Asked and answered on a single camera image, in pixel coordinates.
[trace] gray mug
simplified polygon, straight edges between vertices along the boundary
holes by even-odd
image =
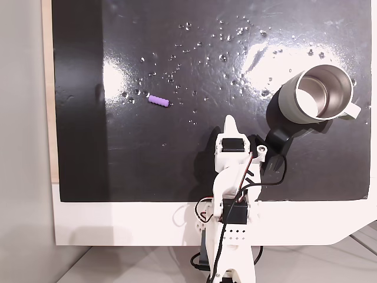
[[[279,93],[283,115],[297,124],[318,123],[337,117],[356,119],[361,108],[352,101],[348,74],[334,65],[317,65],[286,82]]]

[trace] purple foam block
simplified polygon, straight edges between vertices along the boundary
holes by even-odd
[[[148,101],[165,107],[169,106],[169,101],[167,99],[163,99],[157,96],[149,96]]]

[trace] black wire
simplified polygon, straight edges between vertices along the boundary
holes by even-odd
[[[276,183],[252,183],[252,184],[248,184],[244,187],[242,187],[238,193],[236,194],[236,196],[234,197],[233,201],[232,201],[232,204],[230,205],[230,208],[228,210],[228,213],[226,215],[226,217],[223,217],[224,219],[224,223],[223,223],[223,229],[221,230],[221,235],[220,235],[220,242],[219,242],[219,248],[217,250],[217,254],[216,254],[216,257],[215,257],[215,260],[214,260],[214,264],[213,264],[213,272],[212,272],[212,277],[210,279],[210,283],[213,283],[213,280],[214,280],[214,277],[216,276],[216,273],[217,273],[217,264],[219,264],[219,259],[220,259],[220,255],[221,255],[221,250],[223,249],[223,239],[224,239],[224,234],[225,234],[225,230],[226,230],[226,225],[227,225],[227,221],[229,219],[229,215],[230,215],[230,212],[232,211],[233,209],[233,206],[234,204],[236,203],[236,201],[238,200],[239,197],[241,197],[242,193],[248,188],[248,187],[253,187],[253,186],[276,186],[276,185],[280,185],[281,183],[283,183],[284,181],[284,178],[285,178],[285,174],[287,173],[287,158],[282,155],[283,159],[284,159],[284,172],[283,172],[283,176],[281,178],[280,181],[276,182]]]
[[[190,263],[191,265],[196,268],[196,269],[199,269],[199,264],[195,264],[194,263],[194,259],[196,259],[198,256],[200,256],[200,252],[198,252],[197,254],[193,255],[193,257],[190,259]]]
[[[256,265],[259,262],[260,257],[262,256],[262,253],[263,253],[263,246],[260,246],[259,254],[257,258],[254,260],[254,265]]]
[[[198,213],[198,204],[199,204],[199,203],[200,203],[200,201],[198,201],[198,202],[196,203],[196,205],[195,205],[195,214],[196,214],[196,216],[197,216],[199,219],[201,219],[201,221],[202,221],[203,223],[208,223],[209,220],[211,220],[211,218],[212,218],[213,215],[211,215],[207,220],[202,220],[202,218],[200,217],[200,215],[199,215],[199,213]]]
[[[200,256],[200,252],[198,252],[197,254],[193,255],[193,257],[190,259],[190,263],[191,263],[191,265],[192,265],[195,269],[199,269],[199,270],[202,270],[202,271],[211,271],[209,265],[195,264],[195,263],[194,263],[194,259],[196,259],[198,256]]]

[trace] black surface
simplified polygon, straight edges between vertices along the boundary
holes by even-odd
[[[282,128],[295,137],[285,182],[263,188],[259,199],[368,195],[370,1],[53,0],[52,8],[62,201],[211,195],[214,141],[227,114],[248,136]],[[330,62],[357,81],[358,119],[287,121],[280,86]],[[147,92],[172,105],[148,103]]]

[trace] white robotic arm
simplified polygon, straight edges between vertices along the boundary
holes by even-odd
[[[232,116],[225,119],[224,133],[216,140],[215,170],[219,173],[213,185],[213,200],[207,207],[206,215],[213,215],[206,223],[206,249],[211,270],[211,283],[219,283],[223,278],[232,278],[237,283],[254,283],[254,262],[250,245],[250,224],[257,217],[253,213],[253,203],[258,198],[261,186],[253,186],[246,196],[233,206],[232,214],[226,221],[221,255],[213,277],[214,263],[220,245],[224,216],[228,215],[230,202],[239,189],[250,182],[260,183],[260,167],[264,162],[267,147],[257,147],[258,156],[253,158],[250,142],[240,134]]]

